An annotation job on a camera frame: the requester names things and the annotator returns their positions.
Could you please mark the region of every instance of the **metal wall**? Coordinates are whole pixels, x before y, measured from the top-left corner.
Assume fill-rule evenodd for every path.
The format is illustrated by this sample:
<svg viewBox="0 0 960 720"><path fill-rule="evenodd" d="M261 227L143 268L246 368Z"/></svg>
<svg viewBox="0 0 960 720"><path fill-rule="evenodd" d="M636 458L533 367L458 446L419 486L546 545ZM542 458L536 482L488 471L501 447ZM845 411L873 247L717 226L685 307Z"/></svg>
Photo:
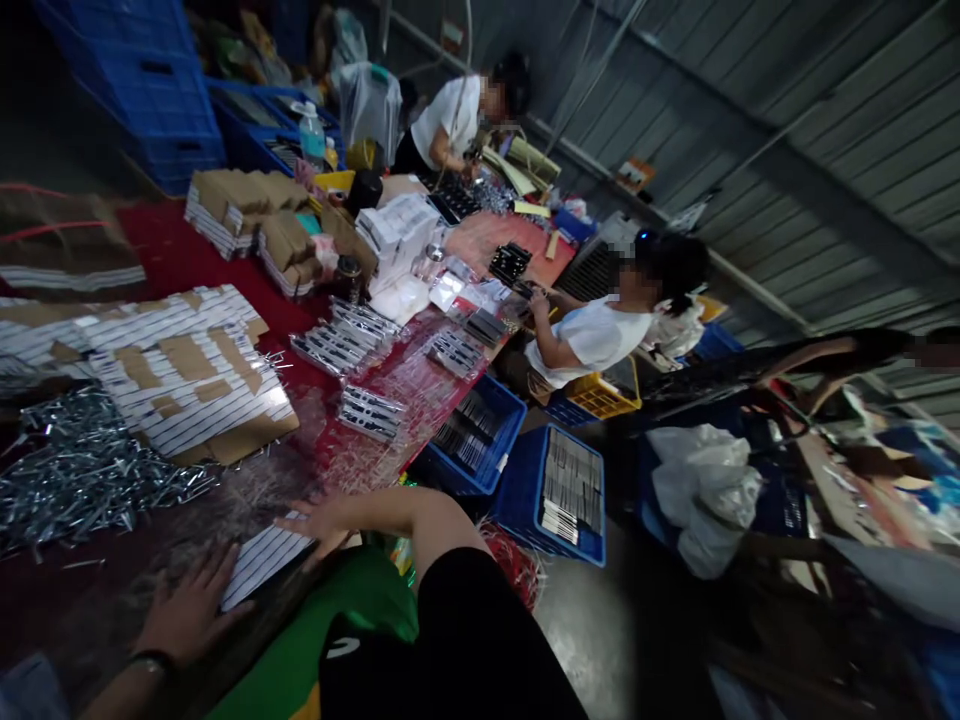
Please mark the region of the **metal wall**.
<svg viewBox="0 0 960 720"><path fill-rule="evenodd" d="M473 5L473 66L511 48L530 56L525 126L541 147L545 127L565 127L552 153L561 182L596 214L636 212L601 172L634 155L656 168L648 190L667 215L721 185L699 234L748 276L714 282L733 306L724 324L745 344L960 323L957 2L648 0L575 113L633 3L600 0L595 15L592 0ZM356 8L375 28L376 11ZM456 0L393 9L434 39L444 12L464 22ZM436 59L398 23L388 47L398 74ZM450 76L443 65L415 80L431 93ZM960 429L960 378L906 366L878 375Z"/></svg>

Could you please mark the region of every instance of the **white t-shirt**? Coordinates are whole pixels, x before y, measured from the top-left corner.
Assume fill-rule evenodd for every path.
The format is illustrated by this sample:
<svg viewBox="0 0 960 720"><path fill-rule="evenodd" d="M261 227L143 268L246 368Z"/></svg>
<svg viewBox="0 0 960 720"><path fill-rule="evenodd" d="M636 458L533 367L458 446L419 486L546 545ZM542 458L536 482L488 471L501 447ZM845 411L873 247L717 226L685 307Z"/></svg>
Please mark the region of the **white t-shirt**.
<svg viewBox="0 0 960 720"><path fill-rule="evenodd" d="M417 121L411 126L413 143L420 151L420 157L434 170L439 170L430 158L430 145L437 128L443 126L450 136L450 151L454 157L462 158L470 148L470 143L477 136L477 116L480 113L480 76L470 75L466 78L467 86L463 90L460 100L460 112L456 122L453 113L457 108L457 99L460 97L460 86L464 79L451 80L444 85L433 102L427 106Z"/></svg>
<svg viewBox="0 0 960 720"><path fill-rule="evenodd" d="M592 300L555 324L554 337L570 344L574 354L583 363L581 367L550 370L543 364L537 341L532 340L524 351L530 365L555 388L562 388L571 380L606 370L630 354L650 329L650 313L625 313L607 305L616 302L619 295L607 295Z"/></svg>

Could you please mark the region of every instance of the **hand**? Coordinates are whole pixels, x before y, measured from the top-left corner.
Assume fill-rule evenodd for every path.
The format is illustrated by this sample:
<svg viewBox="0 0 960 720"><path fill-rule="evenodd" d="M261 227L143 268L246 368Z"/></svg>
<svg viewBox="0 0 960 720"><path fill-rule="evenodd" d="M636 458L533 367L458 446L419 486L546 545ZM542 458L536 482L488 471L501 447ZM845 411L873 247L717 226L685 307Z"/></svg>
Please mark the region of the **hand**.
<svg viewBox="0 0 960 720"><path fill-rule="evenodd" d="M543 288L533 288L533 294L530 296L530 311L534 317L538 317L541 314L549 317L550 301L547 300L547 294L543 291Z"/></svg>
<svg viewBox="0 0 960 720"><path fill-rule="evenodd" d="M200 658L233 625L254 608L248 601L217 617L217 607L230 583L240 547L214 548L204 554L170 593L166 570L161 571L153 605L134 653L143 650L165 652L183 668Z"/></svg>
<svg viewBox="0 0 960 720"><path fill-rule="evenodd" d="M480 177L480 165L477 162L468 162L462 174L467 184L472 185L473 181Z"/></svg>
<svg viewBox="0 0 960 720"><path fill-rule="evenodd" d="M324 498L321 505L312 505L298 500L290 503L290 508L301 515L306 515L306 519L276 518L273 521L274 525L284 530L320 541L319 547L304 562L303 572L311 572L321 560L340 547L354 530L354 528L343 527L339 522L338 505L337 497Z"/></svg>

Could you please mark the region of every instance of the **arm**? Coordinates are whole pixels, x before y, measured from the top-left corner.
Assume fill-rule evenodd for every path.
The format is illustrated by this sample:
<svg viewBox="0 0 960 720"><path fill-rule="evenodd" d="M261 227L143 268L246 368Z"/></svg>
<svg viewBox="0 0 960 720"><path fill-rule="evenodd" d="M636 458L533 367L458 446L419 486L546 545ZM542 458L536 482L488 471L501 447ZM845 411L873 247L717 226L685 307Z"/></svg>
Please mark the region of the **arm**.
<svg viewBox="0 0 960 720"><path fill-rule="evenodd" d="M540 357L543 358L543 364L551 370L583 365L570 347L570 343L561 342L550 329L550 303L547 302L542 290L534 290L533 297L530 299L530 310L533 313L536 328L537 349L540 351Z"/></svg>
<svg viewBox="0 0 960 720"><path fill-rule="evenodd" d="M223 592L230 583L239 554L237 545L204 554L170 592L161 572L153 605L134 646L134 654L154 651L166 655L177 669L199 659L236 622L253 609L252 602L238 605L217 617ZM160 689L164 670L135 661L117 675L90 704L80 720L132 720L141 717Z"/></svg>
<svg viewBox="0 0 960 720"><path fill-rule="evenodd" d="M456 501L436 490L391 487L366 495L326 498L322 505L295 502L291 507L308 517L277 518L274 523L320 540L320 547L304 564L304 572L311 571L354 530L412 538L418 577L423 577L438 558L454 548L490 552Z"/></svg>
<svg viewBox="0 0 960 720"><path fill-rule="evenodd" d="M566 315L568 312L579 310L586 305L586 303L582 300L577 300L575 297L567 295L565 292L561 292L560 290L547 290L545 292L547 293L547 297L553 301L553 304L564 315Z"/></svg>
<svg viewBox="0 0 960 720"><path fill-rule="evenodd" d="M826 357L827 355L840 355L842 353L853 352L856 349L857 343L853 338L838 338L836 340L826 340L808 345L805 348L790 353L783 360L767 370L763 374L763 377L760 378L758 384L766 384L811 360Z"/></svg>
<svg viewBox="0 0 960 720"><path fill-rule="evenodd" d="M437 132L433 134L433 142L430 143L430 159L451 172L461 173L467 169L467 163L455 157L450 150L450 136L443 126L438 127Z"/></svg>
<svg viewBox="0 0 960 720"><path fill-rule="evenodd" d="M797 403L797 408L810 417L816 415L827 399L843 387L844 383L849 379L849 376L842 378L821 378L813 390L800 398Z"/></svg>

